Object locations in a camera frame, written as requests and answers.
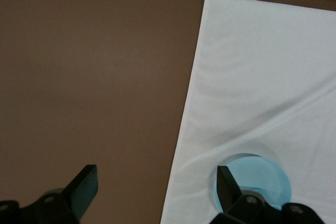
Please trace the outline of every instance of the blue plate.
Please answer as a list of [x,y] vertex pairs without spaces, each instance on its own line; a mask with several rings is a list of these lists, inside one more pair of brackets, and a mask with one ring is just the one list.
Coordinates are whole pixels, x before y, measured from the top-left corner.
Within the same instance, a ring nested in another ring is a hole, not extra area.
[[[290,181],[275,162],[260,156],[246,156],[230,162],[227,167],[242,191],[261,194],[267,203],[279,210],[290,201]],[[222,210],[217,193],[215,200]]]

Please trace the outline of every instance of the table surface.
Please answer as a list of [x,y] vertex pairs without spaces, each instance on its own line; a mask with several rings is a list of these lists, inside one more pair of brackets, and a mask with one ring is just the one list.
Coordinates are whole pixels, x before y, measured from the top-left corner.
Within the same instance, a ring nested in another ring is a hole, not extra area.
[[203,1],[0,0],[0,199],[97,164],[81,223],[160,223]]

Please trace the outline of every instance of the screw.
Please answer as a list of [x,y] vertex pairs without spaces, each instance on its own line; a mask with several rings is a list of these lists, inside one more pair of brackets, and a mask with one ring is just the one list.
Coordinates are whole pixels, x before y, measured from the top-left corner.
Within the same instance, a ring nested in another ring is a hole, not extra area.
[[290,210],[292,210],[292,212],[296,212],[298,214],[302,214],[303,210],[301,207],[297,206],[297,205],[291,205],[290,206]]
[[252,197],[252,196],[248,196],[248,197],[246,197],[246,201],[247,201],[248,203],[252,203],[252,204],[255,204],[255,203],[258,202],[257,199],[256,199],[255,197]]
[[44,203],[52,202],[55,198],[53,196],[49,196],[44,199]]
[[0,206],[0,211],[4,211],[8,208],[8,205],[2,205]]

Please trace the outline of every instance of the white towel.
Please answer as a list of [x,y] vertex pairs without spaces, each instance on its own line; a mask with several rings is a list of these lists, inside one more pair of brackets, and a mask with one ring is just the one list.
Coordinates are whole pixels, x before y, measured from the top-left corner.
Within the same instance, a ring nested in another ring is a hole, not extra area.
[[292,202],[336,223],[336,12],[205,0],[161,224],[208,224],[237,153],[277,162]]

